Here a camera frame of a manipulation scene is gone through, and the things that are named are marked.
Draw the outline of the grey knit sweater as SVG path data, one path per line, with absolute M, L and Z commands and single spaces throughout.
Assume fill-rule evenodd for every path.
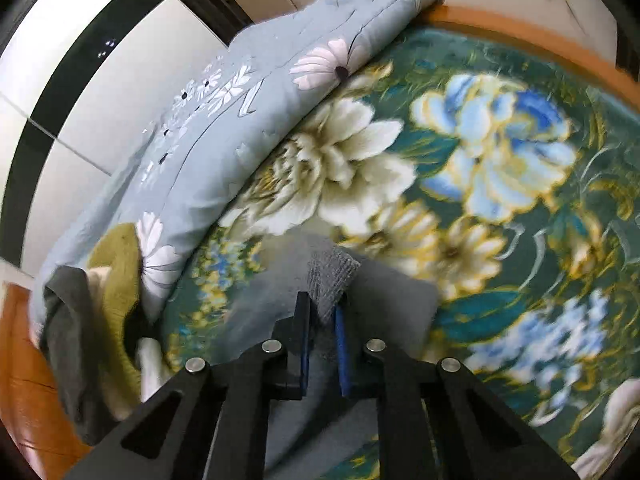
M 232 361 L 266 340 L 277 321 L 293 314 L 297 294 L 308 292 L 317 308 L 308 390 L 303 400 L 271 409 L 265 476 L 317 479 L 348 462 L 376 433 L 374 403 L 347 400 L 338 385 L 337 301 L 346 300 L 346 318 L 367 334 L 418 356 L 439 293 L 428 281 L 301 230 L 268 238 L 260 261 L 265 269 L 231 301 L 212 359 Z

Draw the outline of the dark grey jacket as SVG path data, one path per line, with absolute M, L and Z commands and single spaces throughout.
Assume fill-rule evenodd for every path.
M 63 411 L 86 445 L 98 444 L 141 399 L 141 373 L 110 330 L 85 270 L 60 266 L 44 286 L 46 322 L 39 349 Z

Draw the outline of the olive yellow knit garment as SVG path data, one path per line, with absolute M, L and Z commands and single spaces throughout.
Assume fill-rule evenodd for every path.
M 121 422 L 170 378 L 160 342 L 127 324 L 140 307 L 142 257 L 136 228 L 115 226 L 90 255 L 87 278 L 98 326 L 98 385 L 106 407 Z

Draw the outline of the light blue floral quilt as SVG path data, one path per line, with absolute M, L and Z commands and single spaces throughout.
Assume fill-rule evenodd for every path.
M 44 260 L 29 303 L 39 340 L 44 289 L 60 266 L 85 268 L 100 238 L 137 230 L 144 312 L 156 320 L 209 227 L 280 141 L 423 10 L 442 0 L 316 0 L 237 34 L 145 131 Z

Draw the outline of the dark green floral blanket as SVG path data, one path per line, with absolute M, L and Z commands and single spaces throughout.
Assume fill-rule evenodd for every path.
M 639 427 L 639 112 L 494 42 L 404 32 L 305 118 L 194 252 L 162 322 L 172 370 L 233 360 L 336 245 L 370 318 L 460 360 L 583 479 Z

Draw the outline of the orange wooden bed frame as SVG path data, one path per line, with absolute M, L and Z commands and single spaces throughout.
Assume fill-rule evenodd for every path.
M 508 44 L 606 90 L 633 110 L 639 84 L 599 55 L 549 29 L 495 12 L 465 6 L 435 6 L 414 20 L 427 28 L 461 32 Z M 27 341 L 30 291 L 1 283 L 1 465 L 3 479 L 59 479 L 89 452 L 73 435 L 55 400 L 51 373 Z

